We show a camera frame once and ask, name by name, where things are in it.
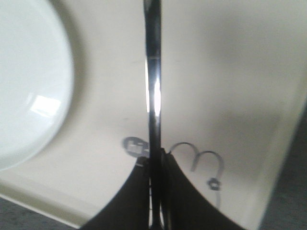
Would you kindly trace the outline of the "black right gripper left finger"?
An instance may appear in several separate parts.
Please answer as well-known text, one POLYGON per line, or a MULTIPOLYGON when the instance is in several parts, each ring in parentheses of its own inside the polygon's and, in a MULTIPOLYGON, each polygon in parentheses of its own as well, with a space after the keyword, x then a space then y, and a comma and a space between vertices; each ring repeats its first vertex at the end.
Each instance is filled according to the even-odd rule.
POLYGON ((82 230, 147 230, 149 228, 149 161, 136 160, 128 179, 112 200, 82 230))

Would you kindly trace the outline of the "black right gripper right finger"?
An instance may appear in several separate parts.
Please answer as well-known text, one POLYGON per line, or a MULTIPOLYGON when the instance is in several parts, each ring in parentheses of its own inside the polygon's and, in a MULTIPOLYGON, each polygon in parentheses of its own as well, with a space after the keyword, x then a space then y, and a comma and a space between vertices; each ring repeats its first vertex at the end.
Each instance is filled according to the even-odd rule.
POLYGON ((241 230, 216 209, 184 175, 175 158, 161 151, 162 213, 166 230, 241 230))

